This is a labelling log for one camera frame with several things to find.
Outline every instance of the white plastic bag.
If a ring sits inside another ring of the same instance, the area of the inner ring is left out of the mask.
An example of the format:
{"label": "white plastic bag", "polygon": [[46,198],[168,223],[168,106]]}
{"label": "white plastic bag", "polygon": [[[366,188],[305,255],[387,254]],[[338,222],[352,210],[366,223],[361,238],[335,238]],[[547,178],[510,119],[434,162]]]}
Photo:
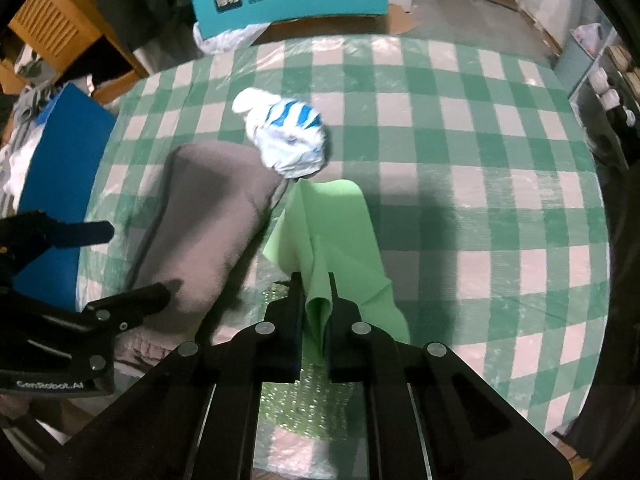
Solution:
{"label": "white plastic bag", "polygon": [[229,52],[241,46],[251,45],[266,29],[270,23],[257,23],[247,25],[245,28],[237,30],[226,30],[213,38],[205,40],[200,33],[198,22],[193,24],[193,40],[198,48],[205,54],[218,54]]}
{"label": "white plastic bag", "polygon": [[598,47],[602,41],[602,30],[599,23],[581,25],[573,31],[575,41],[592,56],[598,53]]}
{"label": "white plastic bag", "polygon": [[626,106],[623,106],[626,114],[626,125],[629,128],[633,128],[636,125],[636,114],[632,110],[629,110]]}
{"label": "white plastic bag", "polygon": [[260,150],[262,163],[285,178],[319,171],[324,164],[320,114],[296,99],[246,88],[232,110],[244,116],[246,135]]}
{"label": "white plastic bag", "polygon": [[14,202],[12,204],[14,211],[18,211],[20,206],[20,197],[24,190],[24,183],[27,180],[27,173],[29,172],[31,159],[33,158],[36,148],[42,139],[43,131],[44,124],[36,126],[28,133],[27,141],[9,156],[10,173],[8,179],[5,179],[4,175],[2,177],[2,191],[4,191],[8,196],[14,197]]}

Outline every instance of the green cloth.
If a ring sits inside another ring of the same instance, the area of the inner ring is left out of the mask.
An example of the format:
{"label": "green cloth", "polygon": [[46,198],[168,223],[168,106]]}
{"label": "green cloth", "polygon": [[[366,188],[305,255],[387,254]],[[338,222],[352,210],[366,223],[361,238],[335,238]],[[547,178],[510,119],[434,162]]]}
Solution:
{"label": "green cloth", "polygon": [[299,271],[306,292],[303,352],[322,362],[324,327],[331,315],[329,272],[341,298],[356,303],[362,319],[409,342],[404,316],[394,303],[392,282],[385,276],[360,188],[350,180],[315,184],[300,180],[264,255],[286,273]]}

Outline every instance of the plastic table cover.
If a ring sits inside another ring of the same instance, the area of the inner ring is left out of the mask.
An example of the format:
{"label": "plastic table cover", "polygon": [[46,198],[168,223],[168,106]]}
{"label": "plastic table cover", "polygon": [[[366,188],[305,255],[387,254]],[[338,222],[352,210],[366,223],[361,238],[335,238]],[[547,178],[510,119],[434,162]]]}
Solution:
{"label": "plastic table cover", "polygon": [[[204,139],[248,144],[231,111],[248,86],[321,112],[329,163],[313,180],[346,178],[363,190],[412,343],[452,346],[541,432],[574,418],[606,325],[602,198],[556,76],[498,52],[334,36],[206,57],[141,81],[122,99],[96,175],[87,219],[111,221],[116,237],[82,250],[79,304],[125,285],[160,211],[172,148]],[[265,290],[281,277],[259,253],[213,339],[257,321]],[[317,382],[306,386],[315,391],[305,395],[326,395]],[[346,410],[338,412],[350,421],[347,390],[338,392]],[[301,408],[289,402],[298,415]],[[260,420],[256,467],[306,478],[366,476],[359,419],[346,433],[326,426],[325,438],[275,420]]]}

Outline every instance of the crumpled bag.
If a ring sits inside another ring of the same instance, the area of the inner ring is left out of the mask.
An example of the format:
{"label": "crumpled bag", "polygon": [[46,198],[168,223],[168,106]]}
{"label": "crumpled bag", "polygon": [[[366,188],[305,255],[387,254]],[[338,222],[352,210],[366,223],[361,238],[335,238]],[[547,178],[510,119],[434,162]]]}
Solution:
{"label": "crumpled bag", "polygon": [[257,23],[247,25],[245,28],[236,30],[226,30],[213,38],[204,39],[200,33],[198,22],[193,24],[193,41],[196,46],[205,54],[218,54],[220,52],[230,52],[242,46],[249,46],[267,30],[271,23]]}
{"label": "crumpled bag", "polygon": [[312,106],[249,87],[236,96],[232,110],[244,116],[246,135],[267,168],[299,178],[324,165],[322,121]]}
{"label": "crumpled bag", "polygon": [[602,41],[602,27],[599,23],[589,23],[576,28],[572,34],[575,41],[592,56],[598,53],[598,47]]}

